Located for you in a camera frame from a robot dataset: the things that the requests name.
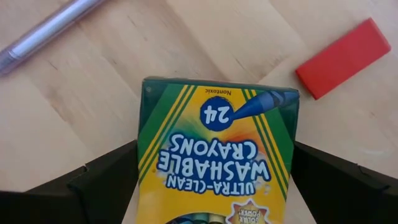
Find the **red block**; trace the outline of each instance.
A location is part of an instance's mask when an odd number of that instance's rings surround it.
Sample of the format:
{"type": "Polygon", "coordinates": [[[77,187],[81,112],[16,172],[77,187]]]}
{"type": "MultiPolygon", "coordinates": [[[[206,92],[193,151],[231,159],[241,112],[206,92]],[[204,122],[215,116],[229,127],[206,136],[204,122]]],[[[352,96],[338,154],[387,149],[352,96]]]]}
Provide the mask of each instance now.
{"type": "Polygon", "coordinates": [[[299,66],[296,73],[317,100],[390,50],[370,18],[299,66]]]}

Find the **wooden surface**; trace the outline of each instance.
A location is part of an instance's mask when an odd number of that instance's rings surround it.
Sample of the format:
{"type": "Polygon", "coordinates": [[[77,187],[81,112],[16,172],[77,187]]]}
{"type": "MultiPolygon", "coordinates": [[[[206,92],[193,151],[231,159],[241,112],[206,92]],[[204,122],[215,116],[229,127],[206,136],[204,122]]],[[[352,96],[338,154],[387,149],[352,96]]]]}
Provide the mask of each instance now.
{"type": "MultiPolygon", "coordinates": [[[[66,1],[0,1],[0,47],[66,1]]],[[[136,138],[149,75],[297,88],[298,141],[398,177],[397,49],[396,0],[108,0],[0,79],[0,189],[30,189],[136,138]],[[314,101],[294,69],[368,17],[392,52],[314,101]]],[[[314,223],[292,180],[285,223],[314,223]]]]}

